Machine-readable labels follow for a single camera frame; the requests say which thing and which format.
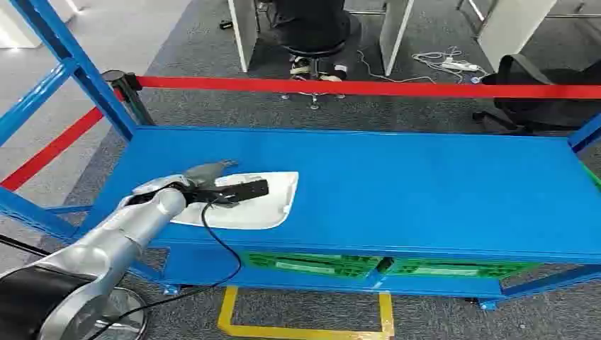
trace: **red barrier tape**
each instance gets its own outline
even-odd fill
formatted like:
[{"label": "red barrier tape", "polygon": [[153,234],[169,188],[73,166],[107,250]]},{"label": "red barrier tape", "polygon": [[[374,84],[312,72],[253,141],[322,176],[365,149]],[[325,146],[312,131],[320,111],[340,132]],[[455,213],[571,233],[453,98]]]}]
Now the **red barrier tape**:
[{"label": "red barrier tape", "polygon": [[258,92],[314,92],[372,96],[433,96],[457,98],[574,98],[599,99],[601,86],[593,85],[473,85],[384,83],[378,81],[290,81],[191,76],[138,76],[143,87],[211,89]]},{"label": "red barrier tape", "polygon": [[41,149],[35,156],[31,157],[19,169],[6,177],[0,186],[6,190],[15,191],[26,181],[38,173],[46,164],[50,163],[56,156],[68,148],[73,142],[90,130],[100,119],[102,113],[98,108],[91,109],[75,124],[68,127],[63,133]]}]

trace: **black office chair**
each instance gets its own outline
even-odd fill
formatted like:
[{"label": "black office chair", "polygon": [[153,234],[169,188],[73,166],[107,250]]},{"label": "black office chair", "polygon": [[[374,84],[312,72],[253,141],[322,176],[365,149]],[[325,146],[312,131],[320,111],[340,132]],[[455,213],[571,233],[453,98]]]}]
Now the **black office chair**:
[{"label": "black office chair", "polygon": [[[600,85],[601,60],[583,71],[547,69],[541,72],[523,55],[505,55],[501,59],[499,72],[485,76],[482,83]],[[495,98],[494,103],[509,120],[486,111],[474,113],[473,119],[482,122],[485,118],[490,118],[507,128],[507,134],[511,135],[577,130],[601,113],[600,100]]]}]

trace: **black cable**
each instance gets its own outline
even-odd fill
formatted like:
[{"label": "black cable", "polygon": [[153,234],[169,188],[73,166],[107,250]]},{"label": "black cable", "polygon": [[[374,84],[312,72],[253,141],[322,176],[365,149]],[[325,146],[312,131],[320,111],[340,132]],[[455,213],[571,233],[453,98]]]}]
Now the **black cable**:
[{"label": "black cable", "polygon": [[37,248],[36,246],[30,246],[29,244],[17,241],[16,239],[12,239],[4,235],[0,235],[0,244],[5,244],[6,246],[13,247],[14,249],[26,251],[29,254],[40,257],[50,255],[50,253],[44,249]]},{"label": "black cable", "polygon": [[242,259],[240,258],[240,255],[238,255],[238,253],[236,253],[234,251],[234,249],[230,248],[230,246],[228,246],[227,244],[225,244],[216,234],[215,232],[208,226],[207,222],[206,222],[206,212],[209,209],[209,207],[213,206],[213,203],[216,202],[217,200],[214,200],[213,202],[205,205],[205,207],[203,208],[202,212],[201,212],[201,220],[203,221],[203,225],[205,226],[205,228],[207,229],[208,233],[215,239],[215,241],[217,241],[219,244],[221,244],[221,246],[223,246],[223,248],[225,248],[226,250],[228,250],[235,258],[237,261],[237,268],[235,271],[233,271],[230,275],[228,275],[226,278],[219,280],[218,282],[208,286],[208,287],[202,287],[199,288],[197,290],[192,290],[191,292],[187,292],[185,294],[182,295],[178,295],[176,297],[172,297],[169,299],[165,299],[162,301],[158,301],[158,302],[154,302],[142,307],[138,307],[135,308],[133,310],[130,310],[129,312],[123,313],[122,315],[120,315],[117,319],[109,322],[108,324],[106,324],[104,327],[102,327],[101,330],[97,331],[93,336],[90,336],[87,340],[94,340],[97,339],[100,335],[102,335],[102,333],[106,332],[107,329],[111,328],[111,326],[113,326],[114,324],[116,324],[117,322],[121,321],[123,318],[127,317],[128,315],[131,315],[133,313],[139,312],[140,310],[147,310],[149,308],[153,308],[159,305],[163,305],[165,303],[169,303],[169,302],[173,302],[173,301],[177,301],[183,298],[187,298],[188,296],[192,296],[192,295],[196,295],[196,294],[200,294],[202,292],[205,292],[207,290],[210,290],[222,283],[228,282],[229,280],[231,280],[234,276],[236,276],[236,274],[238,274],[240,272],[240,269],[242,269]]}]

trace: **blue shelf top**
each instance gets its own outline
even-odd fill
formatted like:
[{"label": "blue shelf top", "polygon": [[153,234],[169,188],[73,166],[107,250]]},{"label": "blue shelf top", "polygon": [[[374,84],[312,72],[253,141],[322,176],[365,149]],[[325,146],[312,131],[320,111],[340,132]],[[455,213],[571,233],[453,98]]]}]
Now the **blue shelf top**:
[{"label": "blue shelf top", "polygon": [[[287,221],[238,248],[601,264],[601,193],[563,137],[142,127],[84,223],[135,186],[220,159],[298,171]],[[153,245],[212,244],[171,224]]]}]

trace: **yellow floor marking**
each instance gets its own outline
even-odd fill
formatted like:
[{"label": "yellow floor marking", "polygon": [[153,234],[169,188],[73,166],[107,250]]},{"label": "yellow floor marking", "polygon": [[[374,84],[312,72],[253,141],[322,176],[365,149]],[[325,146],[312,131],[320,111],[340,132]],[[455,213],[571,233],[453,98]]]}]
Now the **yellow floor marking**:
[{"label": "yellow floor marking", "polygon": [[380,293],[379,296],[382,331],[332,331],[231,324],[237,294],[238,287],[228,286],[225,290],[217,322],[219,328],[231,336],[298,340],[390,340],[394,336],[392,298],[388,293]]}]

